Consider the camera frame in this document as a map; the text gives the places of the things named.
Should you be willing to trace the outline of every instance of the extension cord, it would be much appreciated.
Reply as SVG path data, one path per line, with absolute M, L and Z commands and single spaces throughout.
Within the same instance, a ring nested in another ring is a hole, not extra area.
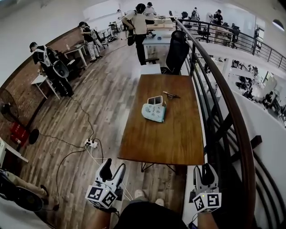
M 96 148 L 98 146 L 98 143 L 96 141 L 87 139 L 85 140 L 84 145 L 90 146 L 92 148 Z

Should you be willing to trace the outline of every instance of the brick wall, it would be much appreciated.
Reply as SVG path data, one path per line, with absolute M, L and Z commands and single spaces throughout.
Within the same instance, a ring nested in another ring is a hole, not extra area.
M 75 28 L 49 42 L 47 46 L 50 46 L 54 50 L 65 51 L 67 49 L 66 45 L 71 47 L 82 39 L 83 37 L 80 34 L 80 30 Z M 38 76 L 37 70 L 38 68 L 34 64 L 33 59 L 29 57 L 1 87 L 1 89 L 8 90 L 13 96 L 19 110 L 19 119 L 24 125 L 28 124 L 34 112 L 44 99 L 44 96 L 38 88 L 35 85 L 31 85 L 31 82 Z M 48 86 L 42 84 L 41 88 L 43 92 L 47 94 L 49 90 Z M 0 137 L 12 147 L 16 148 L 16 144 L 10 140 L 9 129 L 11 126 L 12 123 L 7 121 L 3 115 L 0 114 Z

